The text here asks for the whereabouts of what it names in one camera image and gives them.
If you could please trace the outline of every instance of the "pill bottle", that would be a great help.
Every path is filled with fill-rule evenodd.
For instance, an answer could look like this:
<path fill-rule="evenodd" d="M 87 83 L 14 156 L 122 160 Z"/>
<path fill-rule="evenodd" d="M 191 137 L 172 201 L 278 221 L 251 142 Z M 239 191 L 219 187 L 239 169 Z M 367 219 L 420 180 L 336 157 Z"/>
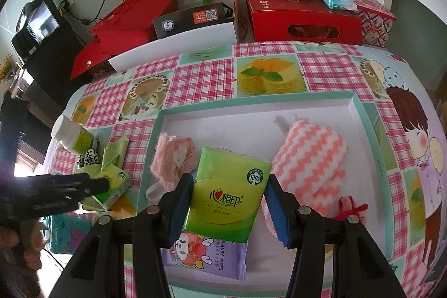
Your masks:
<path fill-rule="evenodd" d="M 51 136 L 73 154 L 80 156 L 86 153 L 95 142 L 95 137 L 78 123 L 70 121 L 65 115 L 57 118 Z"/>

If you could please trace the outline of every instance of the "patterned box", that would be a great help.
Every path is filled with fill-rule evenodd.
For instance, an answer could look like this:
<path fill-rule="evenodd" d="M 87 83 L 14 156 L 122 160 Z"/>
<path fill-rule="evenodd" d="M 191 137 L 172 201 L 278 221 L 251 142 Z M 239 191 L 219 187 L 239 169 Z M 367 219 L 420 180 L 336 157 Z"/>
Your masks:
<path fill-rule="evenodd" d="M 376 0 L 354 0 L 362 19 L 363 43 L 386 47 L 396 17 Z"/>

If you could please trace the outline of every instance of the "red box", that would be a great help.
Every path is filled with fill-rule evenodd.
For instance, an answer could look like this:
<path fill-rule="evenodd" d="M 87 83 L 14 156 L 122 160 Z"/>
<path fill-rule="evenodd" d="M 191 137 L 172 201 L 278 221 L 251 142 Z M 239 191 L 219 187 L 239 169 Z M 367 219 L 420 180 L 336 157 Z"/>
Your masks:
<path fill-rule="evenodd" d="M 363 43 L 386 47 L 396 16 L 377 0 L 353 0 L 362 19 Z"/>
<path fill-rule="evenodd" d="M 362 44 L 361 18 L 322 0 L 247 0 L 255 41 Z"/>
<path fill-rule="evenodd" d="M 98 37 L 93 38 L 75 57 L 71 80 L 86 71 L 89 71 L 93 77 L 97 77 L 97 74 L 114 71 L 107 61 L 112 56 L 112 54 L 103 51 Z"/>
<path fill-rule="evenodd" d="M 156 40 L 152 19 L 177 10 L 178 0 L 125 0 L 103 18 L 96 33 L 103 51 L 119 55 Z"/>

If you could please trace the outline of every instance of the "metal screw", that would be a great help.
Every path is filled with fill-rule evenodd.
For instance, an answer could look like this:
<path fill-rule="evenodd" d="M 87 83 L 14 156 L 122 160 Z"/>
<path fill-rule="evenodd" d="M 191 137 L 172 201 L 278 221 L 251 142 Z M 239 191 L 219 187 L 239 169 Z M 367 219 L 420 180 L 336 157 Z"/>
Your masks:
<path fill-rule="evenodd" d="M 298 208 L 298 212 L 301 213 L 302 215 L 309 215 L 311 212 L 311 209 L 308 206 L 300 206 Z"/>
<path fill-rule="evenodd" d="M 109 215 L 101 216 L 98 220 L 100 225 L 106 225 L 110 222 L 111 217 Z"/>
<path fill-rule="evenodd" d="M 355 215 L 349 215 L 349 216 L 348 216 L 348 222 L 349 222 L 350 224 L 357 224 L 359 221 L 360 221 L 360 220 L 359 220 L 358 217 L 355 216 Z"/>
<path fill-rule="evenodd" d="M 160 212 L 160 207 L 158 207 L 156 204 L 153 204 L 152 206 L 149 206 L 149 207 L 146 209 L 146 212 L 147 212 L 149 215 L 155 215 L 156 213 L 159 213 L 159 212 Z"/>

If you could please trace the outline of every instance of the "orange label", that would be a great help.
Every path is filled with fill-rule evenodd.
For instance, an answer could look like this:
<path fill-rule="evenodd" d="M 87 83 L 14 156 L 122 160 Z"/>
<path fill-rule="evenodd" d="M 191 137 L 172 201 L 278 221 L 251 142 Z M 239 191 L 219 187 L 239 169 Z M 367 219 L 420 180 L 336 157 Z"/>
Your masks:
<path fill-rule="evenodd" d="M 217 9 L 208 9 L 207 11 L 194 12 L 193 18 L 195 24 L 215 21 L 218 19 Z"/>

